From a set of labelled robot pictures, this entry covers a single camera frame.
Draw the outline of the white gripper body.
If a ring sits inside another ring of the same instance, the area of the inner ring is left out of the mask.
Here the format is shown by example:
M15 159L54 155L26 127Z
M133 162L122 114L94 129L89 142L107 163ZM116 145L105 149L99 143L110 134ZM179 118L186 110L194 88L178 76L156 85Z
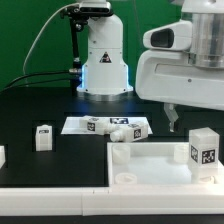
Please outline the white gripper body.
M224 70L191 66L182 52L145 51L135 89L145 100L224 110Z

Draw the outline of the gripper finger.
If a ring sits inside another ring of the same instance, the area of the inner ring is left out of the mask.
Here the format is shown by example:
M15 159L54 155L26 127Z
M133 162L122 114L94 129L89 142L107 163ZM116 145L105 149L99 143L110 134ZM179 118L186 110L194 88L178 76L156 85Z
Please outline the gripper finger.
M165 103L164 111L169 120L169 129L171 132L177 132L179 128L179 116L176 111L176 104Z

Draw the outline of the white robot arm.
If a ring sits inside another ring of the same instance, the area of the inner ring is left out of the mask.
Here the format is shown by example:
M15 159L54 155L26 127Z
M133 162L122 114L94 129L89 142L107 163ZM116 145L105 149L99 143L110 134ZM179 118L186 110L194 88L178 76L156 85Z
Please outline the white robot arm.
M106 0L78 0L89 16L88 59L78 92L112 100L134 90L145 100L160 101L174 124L176 105L224 111L224 0L169 0L180 5L181 19L147 31L136 72L128 82L123 61L123 24Z

